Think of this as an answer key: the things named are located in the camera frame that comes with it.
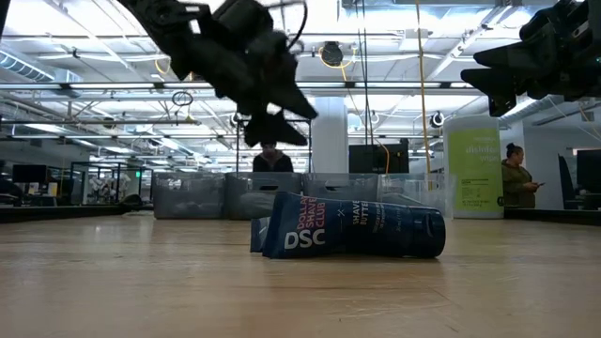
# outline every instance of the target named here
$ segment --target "woman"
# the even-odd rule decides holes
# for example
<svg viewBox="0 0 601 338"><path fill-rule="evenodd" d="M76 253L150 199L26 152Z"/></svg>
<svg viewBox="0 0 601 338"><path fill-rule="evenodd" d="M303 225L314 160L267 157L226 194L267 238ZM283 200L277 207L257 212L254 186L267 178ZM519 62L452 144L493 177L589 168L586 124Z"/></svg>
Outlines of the woman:
<svg viewBox="0 0 601 338"><path fill-rule="evenodd" d="M524 149L513 143L507 145L507 159L502 162L503 198L506 207L535 207L534 193L543 184L532 182L532 176L521 164Z"/></svg>

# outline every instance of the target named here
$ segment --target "black hair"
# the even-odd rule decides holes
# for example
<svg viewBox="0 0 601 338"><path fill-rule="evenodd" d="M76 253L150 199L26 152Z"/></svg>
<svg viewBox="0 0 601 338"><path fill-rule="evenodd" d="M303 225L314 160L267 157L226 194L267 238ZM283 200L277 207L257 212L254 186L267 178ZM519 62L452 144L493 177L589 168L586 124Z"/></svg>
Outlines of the black hair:
<svg viewBox="0 0 601 338"><path fill-rule="evenodd" d="M524 149L521 146L516 146L513 143L510 143L509 145L507 145L507 159L509 159L514 154L519 154L522 151L524 151Z"/></svg>

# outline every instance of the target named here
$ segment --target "dsc logo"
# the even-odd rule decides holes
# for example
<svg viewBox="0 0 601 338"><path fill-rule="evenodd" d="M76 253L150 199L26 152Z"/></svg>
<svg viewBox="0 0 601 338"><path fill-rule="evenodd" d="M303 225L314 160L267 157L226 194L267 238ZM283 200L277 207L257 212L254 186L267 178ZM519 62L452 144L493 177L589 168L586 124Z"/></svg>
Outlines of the dsc logo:
<svg viewBox="0 0 601 338"><path fill-rule="evenodd" d="M311 248L314 244L324 245L326 244L326 241L322 240L323 236L321 239L319 236L325 234L325 232L326 230L324 229L318 229L313 232L313 235L311 235L311 230L302 230L299 233L287 233L285 234L284 249L296 249L299 246L306 249Z"/></svg>

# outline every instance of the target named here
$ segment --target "plastic bin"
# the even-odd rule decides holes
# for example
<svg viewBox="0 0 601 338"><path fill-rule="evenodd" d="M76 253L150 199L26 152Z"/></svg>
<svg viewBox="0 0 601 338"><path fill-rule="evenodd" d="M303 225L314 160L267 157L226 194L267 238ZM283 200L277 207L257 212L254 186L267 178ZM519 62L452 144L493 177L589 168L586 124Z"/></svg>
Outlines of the plastic bin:
<svg viewBox="0 0 601 338"><path fill-rule="evenodd" d="M403 206L422 206L438 209L447 216L447 183L443 174L380 175L378 201Z"/></svg>
<svg viewBox="0 0 601 338"><path fill-rule="evenodd" d="M277 192L302 191L302 175L296 173L230 173L225 177L225 214L230 220L269 217Z"/></svg>
<svg viewBox="0 0 601 338"><path fill-rule="evenodd" d="M317 198L376 202L378 175L305 174L303 191L305 195Z"/></svg>
<svg viewBox="0 0 601 338"><path fill-rule="evenodd" d="M152 184L157 219L220 219L223 216L223 174L158 173Z"/></svg>

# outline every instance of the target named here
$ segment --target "green sign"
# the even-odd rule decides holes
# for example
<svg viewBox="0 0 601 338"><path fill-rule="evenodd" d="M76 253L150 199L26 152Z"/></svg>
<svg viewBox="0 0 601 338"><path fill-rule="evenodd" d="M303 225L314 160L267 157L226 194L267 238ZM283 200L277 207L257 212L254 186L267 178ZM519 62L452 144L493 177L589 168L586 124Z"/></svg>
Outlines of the green sign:
<svg viewBox="0 0 601 338"><path fill-rule="evenodd" d="M449 174L455 178L455 210L502 211L499 132L495 129L449 134Z"/></svg>

